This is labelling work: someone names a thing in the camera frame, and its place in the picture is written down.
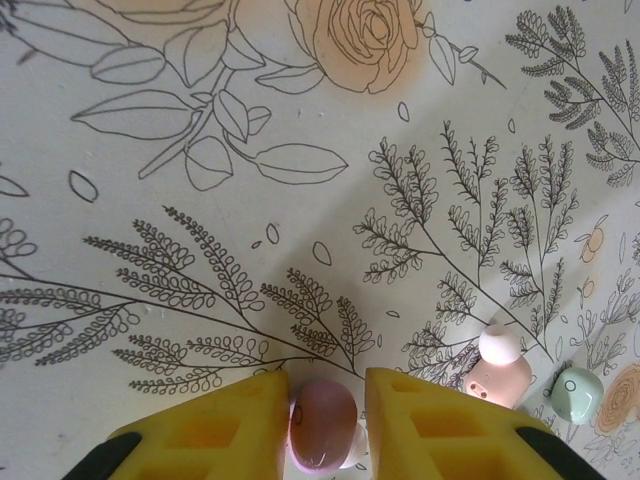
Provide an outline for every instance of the light pink toy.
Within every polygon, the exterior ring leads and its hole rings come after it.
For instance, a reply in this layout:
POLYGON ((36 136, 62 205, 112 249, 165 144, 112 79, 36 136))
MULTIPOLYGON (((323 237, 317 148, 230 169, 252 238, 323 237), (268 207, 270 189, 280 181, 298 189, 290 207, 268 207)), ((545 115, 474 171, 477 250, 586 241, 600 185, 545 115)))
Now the light pink toy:
POLYGON ((482 359, 465 378, 465 390, 488 402, 515 407, 531 384, 531 366, 520 354, 518 338, 506 327, 491 325, 479 339, 482 359))

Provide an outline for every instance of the branch drawing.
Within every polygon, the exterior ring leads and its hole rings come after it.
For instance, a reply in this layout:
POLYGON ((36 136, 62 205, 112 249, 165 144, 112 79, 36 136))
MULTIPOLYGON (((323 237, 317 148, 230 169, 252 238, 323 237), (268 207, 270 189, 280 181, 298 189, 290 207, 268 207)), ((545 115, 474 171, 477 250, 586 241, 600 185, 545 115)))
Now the branch drawing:
POLYGON ((587 310, 576 320, 580 327, 580 336, 572 337, 569 344, 572 347, 584 346, 587 352, 586 368, 594 371, 602 367, 604 376, 617 368, 615 359, 627 351, 622 332, 615 338, 610 337, 607 329, 622 322, 635 323, 640 316, 640 292, 632 291, 636 279, 631 276, 631 269, 627 269, 618 276, 615 289, 607 300, 607 305, 599 313, 587 310))
POLYGON ((0 292, 0 304, 7 305, 0 308, 0 362, 36 356, 35 365, 46 366, 73 360, 142 324, 136 307, 157 307, 185 320, 212 322, 238 333, 198 337, 186 343, 131 334, 131 347, 114 350, 115 356, 160 377, 132 381, 130 386, 140 392, 206 391, 222 384, 226 370, 246 368, 255 374, 299 360, 322 361, 364 378, 357 359, 376 342, 349 299, 339 297, 334 302, 315 279, 293 268, 287 274, 290 288, 271 284, 256 288, 236 258, 203 225, 173 207, 164 207, 164 211, 191 239, 191 247, 142 220, 133 222, 140 244, 96 236, 84 239, 86 245, 128 264, 116 270, 116 277, 135 290, 135 295, 29 275, 16 265, 16 259, 32 255, 37 246, 27 242, 26 234, 11 219, 0 220, 0 262, 11 270, 0 273, 0 278, 18 284, 0 292), (190 275, 190 268, 198 262, 192 251, 209 264, 213 282, 203 283, 190 275), (266 307, 263 299, 271 299, 289 313, 290 336, 257 326, 253 315, 266 307), (219 306, 232 313, 216 315, 219 306), (41 309, 57 310, 64 316, 35 320, 42 314, 34 310, 41 309))
POLYGON ((531 10, 521 13, 516 22, 519 33, 507 35, 507 43, 528 58, 544 55, 542 63, 524 66, 522 71, 530 77, 560 77, 551 80, 551 88, 544 92, 557 109, 549 118, 565 124, 567 130, 593 122, 587 128, 593 148, 587 162, 598 170, 612 172, 607 185, 631 185, 634 168, 640 163, 640 144, 634 132, 640 121, 640 83, 631 42, 626 40, 623 48, 616 45, 613 55, 599 53, 604 73, 598 85, 581 66, 581 59, 587 55, 586 41, 573 10, 558 6, 548 14, 547 21, 531 10), (613 123, 596 120, 603 109, 613 123))
POLYGON ((506 316, 506 325, 517 326, 533 342, 530 349, 539 347, 555 363, 562 356, 562 343, 552 350, 546 330, 559 313, 564 260, 551 262, 551 257, 559 243, 566 240, 567 227, 579 206, 577 191, 571 191, 571 143, 562 144, 556 152, 547 136, 538 146, 537 157, 525 145, 515 159, 512 177, 491 182, 499 151, 495 137, 489 137, 482 146, 471 139, 467 157, 450 122, 444 123, 441 137, 444 160, 461 198, 449 208, 448 221, 460 249, 473 252, 473 266, 459 263, 434 235, 436 230, 429 220, 439 198, 437 182, 429 176, 431 165, 425 161, 425 152, 415 145, 402 155, 383 138, 379 147, 371 151, 373 174, 384 183, 394 214, 389 220, 371 208, 364 220, 353 227, 356 234, 365 237, 362 247, 381 258, 371 263, 364 274, 365 282, 385 279, 393 283, 406 277, 410 269, 420 271, 424 260, 441 260, 450 268, 438 284, 442 301, 435 306, 437 322, 428 322, 403 349, 409 352, 409 373, 452 387, 461 385, 462 376, 478 359, 478 337, 449 343, 445 338, 446 324, 461 325, 471 319, 481 327, 488 325, 490 318, 475 313, 478 296, 506 316), (487 191, 490 182, 493 188, 487 191), (510 198, 509 184, 514 198, 510 198), (517 206, 516 198, 524 204, 517 206), (514 206, 508 209, 508 203, 514 206), (524 263, 498 260, 505 224, 524 263), (416 243, 430 247, 416 248, 416 243), (511 286, 510 307, 499 302, 483 284, 482 272, 493 268, 499 268, 511 286), (530 307, 530 319, 520 316, 523 307, 530 307))
POLYGON ((474 60, 479 51, 478 47, 466 46, 460 48, 450 42, 444 35, 438 34, 435 17, 432 12, 427 14, 423 22, 416 22, 416 26, 422 29, 422 34, 429 40, 429 56, 440 74, 450 85, 455 84, 456 65, 459 63, 461 65, 472 65, 479 70, 480 80, 483 85, 490 78, 505 90, 507 89, 506 85, 498 77, 474 60))
MULTIPOLYGON (((287 143, 255 152, 251 141, 273 113, 261 105, 247 106, 238 98, 233 93, 234 74, 256 71, 258 84, 285 93, 292 92, 283 83, 293 82, 295 89, 301 76, 270 71, 273 62, 237 26, 242 22, 236 21, 234 2, 198 7, 192 2, 177 3, 175 11, 152 5, 131 11, 111 0, 96 2, 97 6, 4 0, 0 32, 25 43, 29 52, 87 68, 93 80, 139 88, 95 103, 71 120, 97 132, 157 144, 157 154, 138 173, 140 179, 180 161, 193 188, 204 192, 234 176, 234 156, 254 164, 265 178, 290 185, 323 183, 340 174, 348 166, 344 159, 315 145, 287 143), (105 15, 103 7, 116 14, 116 20, 105 15), (177 33, 161 46, 151 39, 146 44, 147 40, 138 39, 140 25, 169 25, 177 33), (169 82, 154 88, 160 78, 169 82)), ((29 52, 19 63, 33 56, 29 52)), ((15 182, 4 181, 0 192, 24 193, 15 182)))

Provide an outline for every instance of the orange flower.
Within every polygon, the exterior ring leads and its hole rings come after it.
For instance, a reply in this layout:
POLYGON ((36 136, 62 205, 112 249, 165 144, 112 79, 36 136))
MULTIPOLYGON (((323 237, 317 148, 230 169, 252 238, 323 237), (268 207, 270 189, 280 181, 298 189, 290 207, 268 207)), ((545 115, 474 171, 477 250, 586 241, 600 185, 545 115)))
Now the orange flower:
POLYGON ((604 397, 596 429, 602 435, 610 435, 625 421, 629 412, 640 406, 640 364, 625 368, 613 381, 604 397))
POLYGON ((295 3, 291 24, 300 46, 333 83, 349 90, 385 90, 418 45, 414 0, 289 3, 295 3))

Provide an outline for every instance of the pink toy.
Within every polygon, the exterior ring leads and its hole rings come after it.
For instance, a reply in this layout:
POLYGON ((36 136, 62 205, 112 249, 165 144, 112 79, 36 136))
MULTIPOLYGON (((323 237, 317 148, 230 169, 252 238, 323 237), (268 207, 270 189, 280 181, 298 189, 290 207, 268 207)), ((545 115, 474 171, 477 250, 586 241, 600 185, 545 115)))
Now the pink toy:
POLYGON ((289 448, 302 472, 327 475, 353 466, 366 445, 356 402, 344 385, 316 380, 300 391, 289 424, 289 448))
POLYGON ((465 390, 488 402, 515 407, 531 384, 531 367, 520 354, 518 338, 491 325, 480 335, 480 360, 465 378, 465 390))

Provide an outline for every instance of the green egg-shaped object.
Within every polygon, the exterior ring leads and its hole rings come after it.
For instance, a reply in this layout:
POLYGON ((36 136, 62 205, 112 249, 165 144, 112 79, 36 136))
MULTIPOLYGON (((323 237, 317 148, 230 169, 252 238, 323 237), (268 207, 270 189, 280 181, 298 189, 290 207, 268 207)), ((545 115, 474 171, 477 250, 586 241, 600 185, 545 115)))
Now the green egg-shaped object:
POLYGON ((598 377, 584 368, 564 370, 551 392, 551 406, 558 416, 575 425, 591 419, 602 402, 604 387, 598 377))

